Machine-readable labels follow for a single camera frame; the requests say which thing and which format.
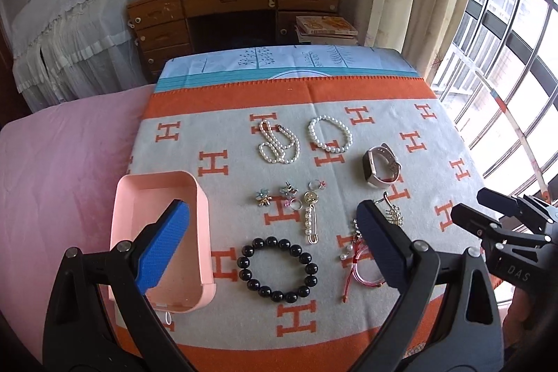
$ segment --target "book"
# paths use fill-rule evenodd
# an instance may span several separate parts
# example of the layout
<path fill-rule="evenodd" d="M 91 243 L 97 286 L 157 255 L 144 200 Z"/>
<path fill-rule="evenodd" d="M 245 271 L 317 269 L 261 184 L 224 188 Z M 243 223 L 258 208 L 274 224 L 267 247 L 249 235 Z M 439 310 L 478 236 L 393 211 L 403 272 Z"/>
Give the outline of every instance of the book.
<path fill-rule="evenodd" d="M 358 35 L 358 31 L 340 16 L 297 16 L 296 23 L 302 33 L 310 36 Z"/>
<path fill-rule="evenodd" d="M 302 33 L 298 26 L 295 26 L 296 35 L 300 44 L 312 45 L 339 45 L 339 46 L 358 46 L 358 40 L 353 36 L 315 36 Z"/>

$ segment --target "orange stripe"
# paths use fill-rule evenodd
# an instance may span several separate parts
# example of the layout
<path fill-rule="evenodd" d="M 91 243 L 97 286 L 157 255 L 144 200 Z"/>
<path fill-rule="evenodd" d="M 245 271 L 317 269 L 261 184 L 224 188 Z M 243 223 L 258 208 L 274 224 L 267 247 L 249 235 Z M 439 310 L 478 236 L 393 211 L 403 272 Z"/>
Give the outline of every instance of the orange stripe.
<path fill-rule="evenodd" d="M 427 306 L 422 323 L 408 348 L 426 342 L 441 303 L 442 297 L 438 297 Z M 303 364 L 303 368 L 307 372 L 324 370 L 344 372 L 354 364 L 378 330 L 378 327 L 372 328 L 342 339 L 289 349 L 219 350 L 181 344 L 178 344 L 178 347 L 200 372 L 214 370 L 221 372 L 244 372 L 246 370 L 284 372 L 292 369 L 296 364 Z M 116 335 L 123 349 L 140 355 L 127 329 L 116 327 Z"/>
<path fill-rule="evenodd" d="M 421 78 L 335 76 L 266 79 L 154 93 L 143 118 L 327 101 L 433 98 L 436 96 Z"/>

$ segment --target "light blue fabric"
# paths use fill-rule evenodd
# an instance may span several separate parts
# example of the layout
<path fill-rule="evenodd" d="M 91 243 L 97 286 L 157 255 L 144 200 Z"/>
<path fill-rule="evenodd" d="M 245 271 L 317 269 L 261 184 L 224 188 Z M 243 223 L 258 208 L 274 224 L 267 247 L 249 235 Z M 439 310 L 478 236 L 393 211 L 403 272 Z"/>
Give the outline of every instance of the light blue fabric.
<path fill-rule="evenodd" d="M 313 76 L 420 77 L 395 50 L 358 46 L 275 46 L 171 59 L 165 65 L 155 92 Z"/>

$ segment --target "pink plastic tray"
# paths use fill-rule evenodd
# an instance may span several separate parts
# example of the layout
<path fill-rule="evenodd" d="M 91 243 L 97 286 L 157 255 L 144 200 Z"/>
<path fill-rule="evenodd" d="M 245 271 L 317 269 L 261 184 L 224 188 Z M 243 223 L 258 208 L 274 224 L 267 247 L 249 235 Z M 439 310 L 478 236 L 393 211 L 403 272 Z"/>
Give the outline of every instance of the pink plastic tray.
<path fill-rule="evenodd" d="M 147 224 L 158 220 L 173 199 L 188 204 L 190 225 L 157 287 L 146 296 L 156 310 L 189 312 L 204 307 L 216 292 L 208 199 L 191 174 L 176 171 L 122 177 L 116 188 L 111 248 L 136 238 Z"/>

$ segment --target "pearl necklace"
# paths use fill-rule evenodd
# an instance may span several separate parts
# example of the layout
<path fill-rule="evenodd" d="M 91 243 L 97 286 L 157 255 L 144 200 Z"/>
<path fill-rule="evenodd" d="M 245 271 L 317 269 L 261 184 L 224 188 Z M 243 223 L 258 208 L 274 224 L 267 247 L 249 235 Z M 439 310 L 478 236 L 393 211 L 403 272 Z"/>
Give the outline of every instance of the pearl necklace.
<path fill-rule="evenodd" d="M 259 123 L 259 130 L 263 134 L 263 136 L 267 139 L 266 142 L 261 143 L 258 146 L 259 154 L 262 156 L 264 160 L 266 160 L 270 164 L 291 164 L 294 163 L 300 156 L 300 142 L 296 135 L 289 130 L 288 128 L 283 127 L 282 125 L 277 125 L 279 132 L 283 133 L 287 139 L 290 141 L 288 145 L 283 145 L 279 142 L 279 140 L 273 134 L 271 130 L 271 125 L 267 120 L 262 120 Z M 288 150 L 291 147 L 295 147 L 295 156 L 292 159 L 285 159 L 285 150 Z M 274 158 L 270 158 L 266 155 L 265 151 L 263 150 L 264 147 L 269 147 L 271 152 L 275 155 Z"/>
<path fill-rule="evenodd" d="M 331 124 L 339 128 L 345 135 L 345 138 L 347 139 L 347 143 L 343 147 L 332 147 L 328 144 L 324 144 L 323 142 L 320 142 L 316 136 L 316 131 L 314 130 L 316 123 L 318 123 L 320 120 L 327 120 L 328 122 L 330 122 Z M 310 132 L 310 138 L 312 139 L 312 142 L 316 144 L 320 149 L 325 150 L 326 152 L 333 152 L 333 153 L 348 152 L 349 148 L 353 144 L 353 135 L 350 132 L 349 128 L 343 125 L 341 121 L 334 119 L 333 117 L 328 115 L 320 115 L 319 117 L 313 118 L 310 121 L 310 125 L 308 125 L 308 131 Z"/>

